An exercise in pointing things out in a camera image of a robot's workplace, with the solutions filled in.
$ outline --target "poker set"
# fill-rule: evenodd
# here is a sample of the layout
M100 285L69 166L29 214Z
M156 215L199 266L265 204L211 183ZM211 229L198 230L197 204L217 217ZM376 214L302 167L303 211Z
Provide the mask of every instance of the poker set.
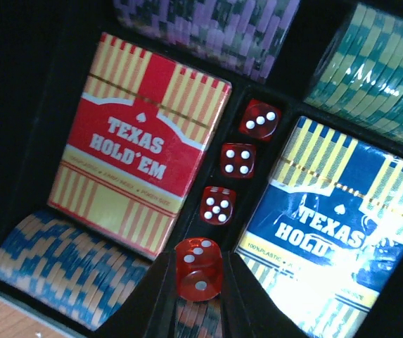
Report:
M403 337L403 4L66 17L2 297L75 337Z

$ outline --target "stack of poker chips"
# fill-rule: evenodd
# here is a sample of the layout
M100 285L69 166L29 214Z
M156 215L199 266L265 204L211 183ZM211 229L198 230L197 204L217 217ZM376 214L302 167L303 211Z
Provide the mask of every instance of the stack of poker chips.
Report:
M90 330L120 308L148 267L48 211L26 217L0 248L0 280Z
M177 302L175 338L222 338L220 300L194 303L182 298Z
M306 102L403 143L403 19L357 5Z
M300 0L114 0L119 21L264 82Z

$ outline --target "translucent red die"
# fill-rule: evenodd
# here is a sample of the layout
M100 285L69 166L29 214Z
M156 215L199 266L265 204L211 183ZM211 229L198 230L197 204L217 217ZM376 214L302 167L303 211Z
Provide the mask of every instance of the translucent red die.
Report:
M208 238L185 239L176 248L178 295L187 301L208 301L222 290L223 258Z
M220 165L223 175L251 178L254 175L256 148L252 144L223 144Z
M251 100L243 114L239 132L268 142L271 139L279 120L281 111L258 100Z
M200 206L200 217L212 225L227 224L234 211L236 192L221 187L206 187Z

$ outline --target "playing card box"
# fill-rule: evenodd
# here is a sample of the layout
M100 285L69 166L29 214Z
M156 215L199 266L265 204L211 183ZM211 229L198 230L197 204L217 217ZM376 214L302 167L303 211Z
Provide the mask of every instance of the playing card box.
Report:
M155 258L230 92L228 82L103 34L49 205Z
M353 337L403 257L403 159L301 117L236 250L311 337Z

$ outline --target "wooden table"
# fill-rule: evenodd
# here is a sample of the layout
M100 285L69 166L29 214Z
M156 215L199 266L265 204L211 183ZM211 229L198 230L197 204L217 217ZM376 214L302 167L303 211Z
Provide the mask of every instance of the wooden table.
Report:
M0 301L0 338L63 338L63 335Z

